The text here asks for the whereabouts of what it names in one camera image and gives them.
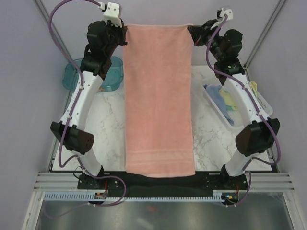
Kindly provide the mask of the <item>pink towel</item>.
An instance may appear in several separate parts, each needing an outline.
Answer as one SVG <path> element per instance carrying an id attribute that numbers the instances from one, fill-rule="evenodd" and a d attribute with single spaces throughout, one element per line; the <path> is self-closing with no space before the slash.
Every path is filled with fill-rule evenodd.
<path id="1" fill-rule="evenodd" d="M 126 40 L 126 171 L 154 178 L 194 175 L 188 27 L 129 24 Z"/>

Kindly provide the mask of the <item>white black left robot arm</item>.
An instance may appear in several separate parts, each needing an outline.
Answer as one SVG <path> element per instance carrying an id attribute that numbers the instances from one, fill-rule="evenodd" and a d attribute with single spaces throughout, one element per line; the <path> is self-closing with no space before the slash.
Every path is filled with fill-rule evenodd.
<path id="1" fill-rule="evenodd" d="M 67 162 L 61 161 L 62 149 L 72 153 L 69 160 L 77 158 L 84 174 L 89 175 L 88 183 L 94 189 L 104 186 L 103 166 L 94 151 L 94 136 L 85 131 L 86 120 L 94 95 L 106 78 L 111 67 L 111 56 L 117 46 L 125 46 L 126 26 L 122 19 L 97 21 L 88 26 L 88 44 L 80 65 L 72 62 L 79 73 L 77 86 L 71 101 L 60 121 L 52 122 L 50 129 L 59 141 L 58 164 L 63 168 Z"/>

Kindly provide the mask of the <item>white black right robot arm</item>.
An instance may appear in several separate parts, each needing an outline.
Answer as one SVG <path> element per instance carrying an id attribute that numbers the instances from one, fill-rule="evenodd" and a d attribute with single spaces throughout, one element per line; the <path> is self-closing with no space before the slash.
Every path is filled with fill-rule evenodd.
<path id="1" fill-rule="evenodd" d="M 271 119 L 262 109 L 253 93 L 245 71 L 238 59 L 242 48 L 243 35 L 234 29 L 228 30 L 223 36 L 219 35 L 225 20 L 210 20 L 204 25 L 190 25 L 195 46 L 206 46 L 206 54 L 212 54 L 216 59 L 209 68 L 214 71 L 220 84 L 230 92 L 235 100 L 242 117 L 243 130 L 236 136 L 236 151 L 231 160 L 225 164 L 219 177 L 221 187 L 230 189 L 236 185 L 237 176 L 241 176 L 253 160 L 270 165 L 258 157 L 259 154 L 276 145 L 278 163 L 281 159 L 281 148 L 277 139 L 280 122 Z"/>

